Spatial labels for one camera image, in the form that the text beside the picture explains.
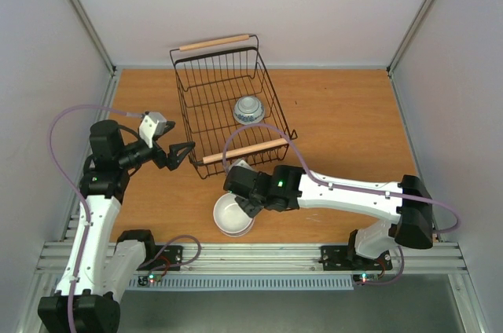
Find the plain white bowl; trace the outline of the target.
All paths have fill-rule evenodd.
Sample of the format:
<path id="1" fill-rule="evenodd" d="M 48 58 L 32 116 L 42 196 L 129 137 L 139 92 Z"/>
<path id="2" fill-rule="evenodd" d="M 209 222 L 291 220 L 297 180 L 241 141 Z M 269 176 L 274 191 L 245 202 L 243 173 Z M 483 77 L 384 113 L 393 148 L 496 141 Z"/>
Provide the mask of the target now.
<path id="1" fill-rule="evenodd" d="M 213 219 L 219 231 L 230 237 L 246 235 L 255 222 L 242 211 L 232 193 L 226 193 L 216 201 Z"/>

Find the blue floral porcelain bowl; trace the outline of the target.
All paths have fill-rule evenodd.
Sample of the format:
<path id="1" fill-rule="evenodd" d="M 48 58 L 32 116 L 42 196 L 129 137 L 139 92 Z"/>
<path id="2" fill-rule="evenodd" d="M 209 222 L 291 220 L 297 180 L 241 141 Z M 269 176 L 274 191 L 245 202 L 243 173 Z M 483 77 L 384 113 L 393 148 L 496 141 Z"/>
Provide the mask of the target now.
<path id="1" fill-rule="evenodd" d="M 265 113 L 265 106 L 256 96 L 243 96 L 233 107 L 233 117 L 242 125 L 259 123 Z"/>

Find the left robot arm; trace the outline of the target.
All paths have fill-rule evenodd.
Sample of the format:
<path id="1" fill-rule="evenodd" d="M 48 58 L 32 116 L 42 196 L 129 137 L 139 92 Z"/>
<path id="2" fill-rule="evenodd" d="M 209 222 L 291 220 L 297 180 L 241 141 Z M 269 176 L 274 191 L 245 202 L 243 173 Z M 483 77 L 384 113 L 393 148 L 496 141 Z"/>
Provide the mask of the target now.
<path id="1" fill-rule="evenodd" d="M 112 257 L 108 241 L 123 204 L 130 176 L 148 162 L 175 170 L 194 149 L 192 142 L 170 145 L 164 151 L 157 140 L 174 128 L 158 112 L 146 113 L 135 141 L 126 144 L 126 127 L 115 120 L 90 128 L 91 153 L 76 186 L 79 222 L 72 251 L 53 295 L 40 299 L 38 315 L 49 332 L 116 332 L 120 301 L 130 278 L 139 268 L 154 266 L 160 254 L 148 229 L 121 234 Z"/>

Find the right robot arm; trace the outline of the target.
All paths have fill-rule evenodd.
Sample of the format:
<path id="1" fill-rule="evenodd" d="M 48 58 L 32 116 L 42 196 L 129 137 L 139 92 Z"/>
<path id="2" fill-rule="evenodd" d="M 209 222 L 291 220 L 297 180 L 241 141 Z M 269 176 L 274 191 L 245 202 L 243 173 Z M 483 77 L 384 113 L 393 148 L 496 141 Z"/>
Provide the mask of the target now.
<path id="1" fill-rule="evenodd" d="M 340 249 L 324 247 L 321 262 L 326 270 L 391 269 L 385 257 L 406 247 L 429 250 L 433 246 L 430 195 L 416 176 L 400 182 L 368 183 L 309 174 L 297 166 L 280 165 L 272 174 L 249 166 L 232 166 L 223 185 L 250 218 L 262 210 L 326 208 L 376 219 L 365 229 L 351 232 Z"/>

